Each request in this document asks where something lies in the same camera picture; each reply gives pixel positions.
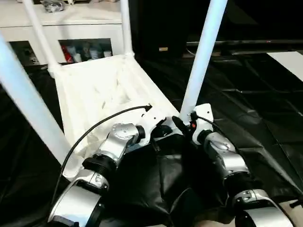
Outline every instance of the shelf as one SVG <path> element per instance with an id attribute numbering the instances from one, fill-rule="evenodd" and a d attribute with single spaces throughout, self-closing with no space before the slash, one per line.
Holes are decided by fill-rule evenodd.
<path id="1" fill-rule="evenodd" d="M 42 5 L 34 6 L 40 22 L 51 25 L 121 24 L 120 2 L 66 5 L 64 11 L 47 13 Z M 24 5 L 15 0 L 0 0 L 0 27 L 31 26 Z"/>

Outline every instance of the black tarp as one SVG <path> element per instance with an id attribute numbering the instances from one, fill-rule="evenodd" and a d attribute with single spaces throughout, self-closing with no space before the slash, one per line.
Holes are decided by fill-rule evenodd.
<path id="1" fill-rule="evenodd" d="M 137 59 L 180 109 L 192 59 Z M 53 79 L 30 69 L 30 77 L 62 125 Z M 240 148 L 253 174 L 276 201 L 303 190 L 303 82 L 266 54 L 212 58 L 198 104 L 212 105 L 215 122 Z M 59 165 L 1 90 L 1 226 L 40 226 Z M 127 154 L 107 196 L 102 226 L 190 226 L 194 220 L 228 222 L 207 157 L 168 137 L 156 152 L 148 146 Z M 62 182 L 61 190 L 66 185 Z"/>

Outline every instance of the cable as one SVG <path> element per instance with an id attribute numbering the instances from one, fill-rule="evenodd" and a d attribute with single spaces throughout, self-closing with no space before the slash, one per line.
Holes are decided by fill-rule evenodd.
<path id="1" fill-rule="evenodd" d="M 193 56 L 196 56 L 194 53 L 192 53 L 188 48 L 186 48 L 187 52 L 190 53 Z"/>
<path id="2" fill-rule="evenodd" d="M 145 109 L 146 111 L 149 111 L 151 109 L 151 105 L 142 105 L 142 106 L 136 106 L 136 107 L 132 107 L 132 108 L 129 108 L 129 109 L 126 109 L 126 110 L 122 110 L 118 113 L 115 113 L 101 121 L 99 121 L 98 123 L 94 124 L 93 126 L 91 126 L 76 142 L 75 144 L 72 146 L 72 148 L 70 149 L 70 151 L 68 152 L 67 156 L 65 157 L 65 160 L 63 161 L 62 163 L 62 166 L 61 166 L 61 170 L 60 170 L 60 175 L 59 175 L 59 178 L 57 180 L 57 184 L 55 186 L 55 189 L 54 189 L 54 192 L 53 192 L 53 197 L 52 197 L 52 202 L 51 202 L 51 209 L 53 208 L 53 205 L 54 205 L 54 201 L 55 201 L 55 198 L 56 198 L 56 194 L 57 194 L 57 191 L 58 191 L 58 186 L 59 186 L 59 183 L 60 183 L 60 179 L 61 179 L 61 176 L 64 172 L 64 169 L 65 169 L 65 166 L 67 164 L 67 161 L 68 159 L 70 158 L 70 156 L 72 155 L 73 151 L 75 150 L 75 148 L 78 146 L 78 144 L 91 132 L 93 131 L 96 127 L 98 127 L 100 124 L 120 115 L 120 114 L 123 114 L 123 113 L 126 113 L 128 111 L 131 111 L 131 110 L 136 110 L 136 109 Z"/>

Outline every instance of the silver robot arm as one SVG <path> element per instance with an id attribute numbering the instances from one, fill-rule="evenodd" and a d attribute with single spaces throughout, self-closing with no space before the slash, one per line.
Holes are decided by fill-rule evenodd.
<path id="1" fill-rule="evenodd" d="M 71 227 L 97 227 L 104 209 L 103 196 L 125 150 L 137 143 L 148 144 L 150 133 L 165 118 L 153 107 L 137 126 L 115 124 L 95 154 L 83 161 L 83 169 L 54 205 L 48 222 Z"/>
<path id="2" fill-rule="evenodd" d="M 212 124 L 199 118 L 203 116 L 211 122 L 213 120 L 212 116 L 209 117 L 210 105 L 201 106 L 197 106 L 191 114 L 195 126 L 192 140 L 204 147 L 215 164 L 229 195 L 226 205 L 235 212 L 236 226 L 293 227 L 291 220 L 252 176 L 234 145 L 223 135 L 214 132 Z"/>

